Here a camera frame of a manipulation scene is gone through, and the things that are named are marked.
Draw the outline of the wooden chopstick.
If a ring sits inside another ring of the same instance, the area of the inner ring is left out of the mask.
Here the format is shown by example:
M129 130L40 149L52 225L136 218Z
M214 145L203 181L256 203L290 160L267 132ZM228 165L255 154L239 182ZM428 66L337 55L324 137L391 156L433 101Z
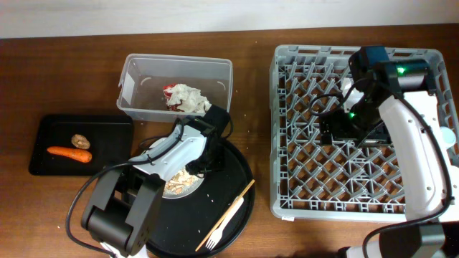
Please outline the wooden chopstick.
M217 221L217 223L212 227L212 229L209 231L209 233L205 236L205 238L201 241L201 243L198 245L198 247L195 249L195 252L197 252L202 245L210 238L212 233L217 229L217 227L223 222L223 220L227 217L227 215L233 210L233 208L236 206L237 202L246 194L246 192L250 189L250 187L254 184L255 179L252 179L251 182L248 183L248 185L244 188L244 190L241 192L239 196L233 201L233 203L230 205L228 210L224 212L224 214L220 217L220 219Z

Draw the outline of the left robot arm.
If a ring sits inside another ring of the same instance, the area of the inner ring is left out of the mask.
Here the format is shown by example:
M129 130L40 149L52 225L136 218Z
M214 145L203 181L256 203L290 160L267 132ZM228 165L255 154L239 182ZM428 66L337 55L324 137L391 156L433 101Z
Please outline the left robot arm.
M84 184L95 184L82 214L81 226L100 242L86 248L110 257L135 256L145 246L155 227L166 183L181 169L195 176L206 176L218 165L219 144L232 125L230 114L216 105L203 116L176 119L165 140L139 156L105 167ZM132 204L114 197L126 168L142 180Z

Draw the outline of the brown mushroom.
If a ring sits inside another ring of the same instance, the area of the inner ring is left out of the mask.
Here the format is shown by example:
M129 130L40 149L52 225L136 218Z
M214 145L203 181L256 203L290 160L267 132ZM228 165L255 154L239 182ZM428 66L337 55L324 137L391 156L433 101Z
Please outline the brown mushroom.
M84 135L73 135L71 138L71 143L79 149L88 150L90 148L90 141Z

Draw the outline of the grey plate with food scraps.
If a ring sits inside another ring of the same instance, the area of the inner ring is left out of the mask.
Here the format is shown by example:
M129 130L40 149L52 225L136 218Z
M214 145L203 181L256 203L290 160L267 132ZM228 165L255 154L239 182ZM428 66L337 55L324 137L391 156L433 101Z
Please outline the grey plate with food scraps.
M169 180L164 188L164 199L180 199L195 190L203 183L204 178L191 175L185 167L178 171L171 180Z

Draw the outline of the red snack wrapper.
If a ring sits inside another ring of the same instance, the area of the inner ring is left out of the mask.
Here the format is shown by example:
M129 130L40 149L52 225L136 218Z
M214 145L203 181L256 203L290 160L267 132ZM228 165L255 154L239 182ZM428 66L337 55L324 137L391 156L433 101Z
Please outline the red snack wrapper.
M183 112L180 108L183 99L183 91L183 84L172 84L163 88L164 97L166 98L166 106L170 111Z

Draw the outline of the white tissue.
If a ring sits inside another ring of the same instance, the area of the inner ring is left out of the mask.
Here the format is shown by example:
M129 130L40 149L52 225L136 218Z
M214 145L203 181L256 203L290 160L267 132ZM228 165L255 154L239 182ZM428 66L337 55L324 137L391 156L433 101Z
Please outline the white tissue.
M212 104L201 94L201 90L184 85L183 99L180 108L185 113L206 113Z

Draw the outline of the orange carrot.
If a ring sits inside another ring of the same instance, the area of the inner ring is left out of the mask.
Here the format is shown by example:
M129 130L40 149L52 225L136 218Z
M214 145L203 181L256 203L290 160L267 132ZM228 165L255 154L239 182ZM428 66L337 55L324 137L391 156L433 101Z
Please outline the orange carrot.
M79 148L52 146L47 148L47 152L53 155L71 158L72 160L79 161L81 163L89 163L93 158L89 151Z

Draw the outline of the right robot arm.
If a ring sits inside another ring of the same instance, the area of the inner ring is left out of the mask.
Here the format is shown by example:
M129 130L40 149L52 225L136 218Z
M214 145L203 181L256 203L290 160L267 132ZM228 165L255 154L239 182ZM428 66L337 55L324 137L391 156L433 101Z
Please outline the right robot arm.
M383 46L349 58L353 85L333 109L318 114L321 143L393 145L405 194L404 222L371 231L342 257L450 257L458 228L458 168L448 157L437 114L437 88L427 61L392 61Z

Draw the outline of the light blue cup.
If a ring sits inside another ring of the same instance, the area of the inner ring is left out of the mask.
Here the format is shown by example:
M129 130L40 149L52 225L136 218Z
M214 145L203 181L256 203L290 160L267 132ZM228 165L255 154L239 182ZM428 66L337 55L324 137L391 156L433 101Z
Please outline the light blue cup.
M453 147L457 142L457 138L453 130L445 126L441 126L440 131L442 133L445 149L447 150Z

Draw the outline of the white plastic fork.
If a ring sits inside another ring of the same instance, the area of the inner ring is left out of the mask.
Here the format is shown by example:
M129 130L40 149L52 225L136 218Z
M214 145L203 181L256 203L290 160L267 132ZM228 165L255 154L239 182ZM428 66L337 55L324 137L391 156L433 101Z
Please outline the white plastic fork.
M207 243L205 244L205 247L208 250L213 250L213 248L216 247L216 245L222 238L224 228L226 227L226 225L228 225L232 217L237 213L237 211L239 210L239 208L242 206L243 203L244 203L243 197L240 198L238 201L236 201L235 205L229 210L229 213L226 215L226 217L224 217L221 224L212 232L212 234L207 240Z

